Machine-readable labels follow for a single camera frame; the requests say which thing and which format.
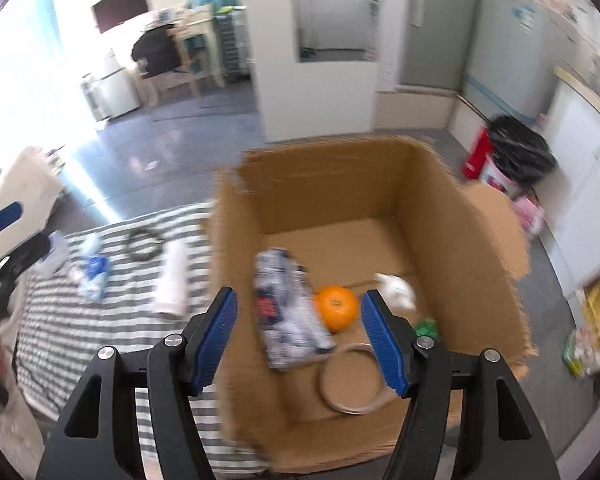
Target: orange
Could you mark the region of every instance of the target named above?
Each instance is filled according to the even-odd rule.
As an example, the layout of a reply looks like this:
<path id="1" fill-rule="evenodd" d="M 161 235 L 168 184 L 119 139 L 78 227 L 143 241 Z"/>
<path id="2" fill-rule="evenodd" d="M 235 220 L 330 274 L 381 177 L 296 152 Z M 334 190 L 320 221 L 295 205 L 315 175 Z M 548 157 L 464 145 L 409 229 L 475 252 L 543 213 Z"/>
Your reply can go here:
<path id="1" fill-rule="evenodd" d="M 356 295 L 343 286 L 326 286 L 315 297 L 315 306 L 324 325 L 332 332 L 349 326 L 360 315 Z"/>

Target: white wall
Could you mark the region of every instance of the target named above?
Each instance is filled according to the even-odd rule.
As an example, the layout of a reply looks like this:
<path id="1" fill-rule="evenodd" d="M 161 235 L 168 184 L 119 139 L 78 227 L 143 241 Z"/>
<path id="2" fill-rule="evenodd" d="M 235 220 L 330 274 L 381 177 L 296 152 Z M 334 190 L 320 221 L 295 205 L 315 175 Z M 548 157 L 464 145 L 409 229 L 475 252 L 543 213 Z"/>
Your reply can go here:
<path id="1" fill-rule="evenodd" d="M 410 0 L 383 0 L 378 25 L 379 91 L 393 91 L 400 83 L 404 49 L 408 44 Z"/>
<path id="2" fill-rule="evenodd" d="M 456 100 L 454 95 L 377 92 L 376 130 L 446 128 Z"/>
<path id="3" fill-rule="evenodd" d="M 296 20 L 296 24 L 294 25 L 296 29 L 301 29 L 301 46 L 308 47 L 311 46 L 311 7 L 310 0 L 292 0 L 292 12 L 294 14 L 294 19 Z"/>
<path id="4" fill-rule="evenodd" d="M 242 2 L 248 8 L 254 86 L 267 140 L 372 129 L 377 63 L 298 63 L 292 0 Z"/>

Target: sticker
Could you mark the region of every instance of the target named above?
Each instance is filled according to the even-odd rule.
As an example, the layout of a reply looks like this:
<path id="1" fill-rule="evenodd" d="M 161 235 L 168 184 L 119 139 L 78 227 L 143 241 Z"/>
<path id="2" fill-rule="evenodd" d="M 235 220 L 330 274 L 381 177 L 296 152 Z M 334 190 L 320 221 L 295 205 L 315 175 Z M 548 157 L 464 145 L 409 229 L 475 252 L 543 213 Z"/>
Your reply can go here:
<path id="1" fill-rule="evenodd" d="M 513 7 L 511 10 L 525 32 L 534 30 L 534 21 L 536 20 L 535 10 L 528 5 L 525 5 L 524 7 Z"/>

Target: white cylinder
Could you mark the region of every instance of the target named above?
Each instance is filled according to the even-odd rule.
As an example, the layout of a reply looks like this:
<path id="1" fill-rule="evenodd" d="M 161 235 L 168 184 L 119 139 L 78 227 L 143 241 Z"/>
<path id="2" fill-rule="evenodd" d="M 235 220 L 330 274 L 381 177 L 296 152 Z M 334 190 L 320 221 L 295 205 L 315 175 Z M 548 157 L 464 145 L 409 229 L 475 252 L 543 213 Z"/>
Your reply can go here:
<path id="1" fill-rule="evenodd" d="M 187 310 L 187 245 L 172 240 L 164 245 L 164 264 L 154 290 L 154 312 L 184 316 Z"/>

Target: black garbage bag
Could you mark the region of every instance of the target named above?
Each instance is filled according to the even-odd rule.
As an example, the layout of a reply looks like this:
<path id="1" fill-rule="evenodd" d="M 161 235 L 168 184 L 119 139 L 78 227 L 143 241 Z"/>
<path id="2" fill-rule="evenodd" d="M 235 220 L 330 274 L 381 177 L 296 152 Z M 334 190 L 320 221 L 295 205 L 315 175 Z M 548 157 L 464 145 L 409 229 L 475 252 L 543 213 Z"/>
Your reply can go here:
<path id="1" fill-rule="evenodd" d="M 496 168 L 520 186 L 535 184 L 558 166 L 546 140 L 514 117 L 492 120 L 488 136 Z"/>

